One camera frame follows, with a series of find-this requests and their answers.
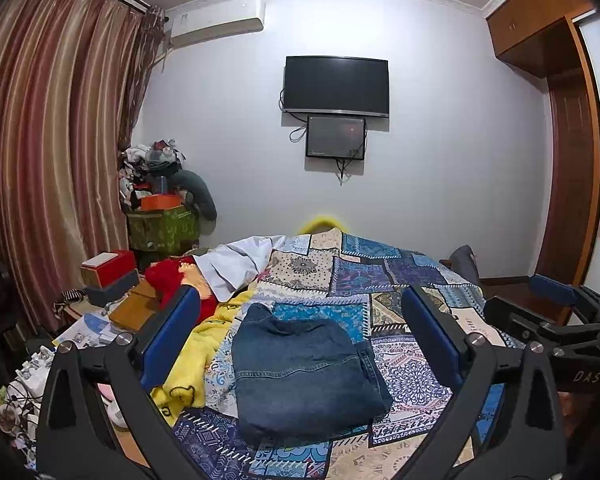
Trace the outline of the blue denim jeans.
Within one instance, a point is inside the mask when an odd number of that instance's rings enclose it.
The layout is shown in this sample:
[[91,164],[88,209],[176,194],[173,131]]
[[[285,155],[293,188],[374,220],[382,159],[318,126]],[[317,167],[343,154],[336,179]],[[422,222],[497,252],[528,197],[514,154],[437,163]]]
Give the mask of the blue denim jeans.
[[370,343],[356,344],[329,318],[283,321],[252,304],[232,359],[239,432],[254,446],[328,440],[393,404]]

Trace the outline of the brown cardboard box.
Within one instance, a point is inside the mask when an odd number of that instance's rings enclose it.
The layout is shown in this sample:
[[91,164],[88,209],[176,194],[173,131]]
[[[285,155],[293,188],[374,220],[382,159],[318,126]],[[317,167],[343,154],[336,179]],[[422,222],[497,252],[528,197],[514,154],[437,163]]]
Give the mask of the brown cardboard box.
[[125,300],[109,313],[109,321],[120,330],[137,332],[159,310],[157,292],[148,281],[141,280],[129,290]]

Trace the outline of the yellow blanket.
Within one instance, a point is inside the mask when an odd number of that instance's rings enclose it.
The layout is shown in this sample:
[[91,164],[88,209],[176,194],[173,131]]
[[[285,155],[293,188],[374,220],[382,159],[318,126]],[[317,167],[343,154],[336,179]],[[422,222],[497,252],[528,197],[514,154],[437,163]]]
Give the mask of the yellow blanket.
[[151,400],[173,426],[186,408],[213,408],[235,417],[230,343],[246,309],[257,299],[314,300],[329,295],[334,259],[341,255],[340,224],[319,218],[301,234],[287,237],[272,251],[265,269],[230,300],[219,302],[210,318],[197,324]]

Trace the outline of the red box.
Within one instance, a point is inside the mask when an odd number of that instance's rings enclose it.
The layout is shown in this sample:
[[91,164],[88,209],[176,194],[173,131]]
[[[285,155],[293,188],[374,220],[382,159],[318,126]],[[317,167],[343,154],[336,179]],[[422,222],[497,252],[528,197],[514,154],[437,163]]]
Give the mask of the red box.
[[96,288],[106,288],[135,269],[135,257],[130,250],[101,252],[80,265],[84,284]]

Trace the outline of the red plush toy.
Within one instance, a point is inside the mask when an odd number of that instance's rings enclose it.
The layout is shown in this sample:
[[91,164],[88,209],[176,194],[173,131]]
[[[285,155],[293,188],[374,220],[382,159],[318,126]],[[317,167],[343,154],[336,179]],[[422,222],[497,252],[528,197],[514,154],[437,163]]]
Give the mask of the red plush toy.
[[145,280],[155,289],[161,310],[183,285],[196,289],[201,301],[197,324],[210,318],[218,305],[218,300],[192,256],[166,258],[153,263],[145,271]]

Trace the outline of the grey purple backpack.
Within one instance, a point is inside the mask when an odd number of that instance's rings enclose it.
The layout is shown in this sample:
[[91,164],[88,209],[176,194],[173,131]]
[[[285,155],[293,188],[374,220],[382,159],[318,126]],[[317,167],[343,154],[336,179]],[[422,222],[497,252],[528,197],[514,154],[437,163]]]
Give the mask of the grey purple backpack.
[[450,255],[451,270],[466,281],[480,286],[476,255],[469,245],[460,246]]

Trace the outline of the white shirt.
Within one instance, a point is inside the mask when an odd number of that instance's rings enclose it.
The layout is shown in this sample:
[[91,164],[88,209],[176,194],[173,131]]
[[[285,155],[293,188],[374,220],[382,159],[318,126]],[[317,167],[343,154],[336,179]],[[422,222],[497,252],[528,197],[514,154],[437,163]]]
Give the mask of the white shirt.
[[221,244],[194,261],[219,302],[249,285],[268,265],[272,251],[285,244],[285,235],[250,236]]

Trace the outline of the green storage box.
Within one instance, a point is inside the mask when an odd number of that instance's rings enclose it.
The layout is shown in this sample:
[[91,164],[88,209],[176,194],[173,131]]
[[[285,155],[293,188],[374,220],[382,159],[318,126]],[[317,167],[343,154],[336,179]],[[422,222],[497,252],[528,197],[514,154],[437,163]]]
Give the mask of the green storage box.
[[197,215],[185,206],[153,211],[133,211],[126,215],[130,247],[139,252],[174,255],[199,237]]

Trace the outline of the pile of clutter on box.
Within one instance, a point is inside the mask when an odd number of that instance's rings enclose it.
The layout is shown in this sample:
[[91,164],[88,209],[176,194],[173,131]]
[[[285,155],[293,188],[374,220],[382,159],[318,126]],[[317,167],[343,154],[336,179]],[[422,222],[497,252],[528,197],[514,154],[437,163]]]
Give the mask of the pile of clutter on box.
[[158,205],[158,196],[174,195],[178,202],[206,221],[218,218],[215,202],[201,176],[183,166],[185,156],[174,140],[137,144],[119,157],[120,202],[129,210],[172,208]]

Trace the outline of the wooden upper cabinet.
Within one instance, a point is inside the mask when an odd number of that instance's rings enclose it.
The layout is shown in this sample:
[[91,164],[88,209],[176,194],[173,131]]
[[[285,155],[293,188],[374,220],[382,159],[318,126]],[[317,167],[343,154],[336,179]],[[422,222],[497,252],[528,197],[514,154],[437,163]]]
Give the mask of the wooden upper cabinet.
[[506,0],[486,19],[494,54],[536,78],[580,70],[572,20],[593,9],[590,0]]

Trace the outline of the striped red curtain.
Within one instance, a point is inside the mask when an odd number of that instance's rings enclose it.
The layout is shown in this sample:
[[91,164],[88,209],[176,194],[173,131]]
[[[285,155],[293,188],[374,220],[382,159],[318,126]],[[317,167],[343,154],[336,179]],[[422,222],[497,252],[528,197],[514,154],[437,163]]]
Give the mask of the striped red curtain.
[[140,116],[163,10],[119,0],[0,1],[0,261],[35,326],[128,244],[119,169]]

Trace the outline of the white air conditioner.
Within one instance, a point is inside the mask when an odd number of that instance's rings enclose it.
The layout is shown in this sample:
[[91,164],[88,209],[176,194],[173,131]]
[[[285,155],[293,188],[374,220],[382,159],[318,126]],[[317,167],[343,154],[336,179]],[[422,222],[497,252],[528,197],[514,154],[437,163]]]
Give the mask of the white air conditioner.
[[189,10],[172,21],[170,46],[178,49],[230,36],[262,32],[263,0],[232,0]]

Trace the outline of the wooden door frame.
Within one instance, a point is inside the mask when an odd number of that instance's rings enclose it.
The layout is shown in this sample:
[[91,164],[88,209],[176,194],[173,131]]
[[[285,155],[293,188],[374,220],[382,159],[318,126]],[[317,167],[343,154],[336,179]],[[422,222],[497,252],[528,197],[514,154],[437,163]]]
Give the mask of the wooden door frame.
[[569,16],[548,30],[547,53],[553,166],[535,272],[580,286],[600,221],[600,101],[582,35]]

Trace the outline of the small black wall monitor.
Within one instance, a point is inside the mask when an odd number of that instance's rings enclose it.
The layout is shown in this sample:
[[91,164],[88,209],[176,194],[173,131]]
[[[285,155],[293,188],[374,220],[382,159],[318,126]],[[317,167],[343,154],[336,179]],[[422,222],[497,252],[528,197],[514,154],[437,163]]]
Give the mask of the small black wall monitor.
[[364,118],[310,115],[306,122],[306,157],[363,160],[366,147]]

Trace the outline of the large black wall television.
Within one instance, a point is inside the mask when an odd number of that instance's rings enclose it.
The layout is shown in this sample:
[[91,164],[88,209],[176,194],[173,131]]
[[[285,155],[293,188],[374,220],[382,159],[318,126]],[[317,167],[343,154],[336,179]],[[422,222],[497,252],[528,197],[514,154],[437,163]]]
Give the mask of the large black wall television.
[[282,107],[287,113],[388,118],[389,64],[377,58],[287,56]]

